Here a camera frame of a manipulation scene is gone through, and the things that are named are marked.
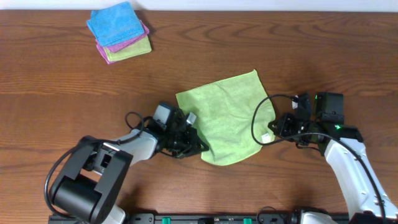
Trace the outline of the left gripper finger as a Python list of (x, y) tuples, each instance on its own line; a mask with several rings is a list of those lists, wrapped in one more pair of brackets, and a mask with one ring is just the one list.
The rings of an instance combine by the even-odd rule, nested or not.
[(190, 129), (190, 134), (193, 152), (206, 152), (210, 150), (209, 146), (201, 140), (195, 128)]
[(190, 156), (194, 156), (197, 154), (200, 154), (202, 152), (200, 147), (192, 147), (189, 149), (184, 149), (182, 151), (178, 151), (175, 155), (174, 158), (177, 159), (183, 159), (185, 157), (190, 157)]

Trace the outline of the light green microfiber cloth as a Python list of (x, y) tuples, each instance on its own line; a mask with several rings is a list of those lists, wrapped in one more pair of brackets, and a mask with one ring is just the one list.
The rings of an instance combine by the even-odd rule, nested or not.
[(256, 70), (176, 94), (179, 107), (197, 116), (194, 127), (210, 150), (201, 159), (228, 166), (261, 150), (255, 142), (275, 139), (268, 123), (275, 120), (272, 103)]

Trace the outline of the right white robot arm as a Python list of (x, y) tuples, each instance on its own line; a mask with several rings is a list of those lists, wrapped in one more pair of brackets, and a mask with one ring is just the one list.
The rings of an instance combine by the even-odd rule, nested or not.
[(338, 180), (349, 223), (397, 223), (397, 207), (370, 165), (359, 129), (345, 124), (344, 96), (319, 92), (311, 102), (305, 93), (290, 100), (295, 112), (271, 121), (268, 127), (297, 148), (316, 146)]

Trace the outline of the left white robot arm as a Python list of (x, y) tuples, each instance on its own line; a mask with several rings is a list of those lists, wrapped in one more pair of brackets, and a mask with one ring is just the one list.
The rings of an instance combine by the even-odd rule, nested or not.
[(44, 183), (44, 200), (62, 220), (81, 223), (129, 223), (116, 205), (127, 172), (134, 164), (161, 153), (183, 159), (209, 150), (194, 128), (194, 113), (160, 103), (152, 116), (120, 138), (85, 136), (52, 166)]

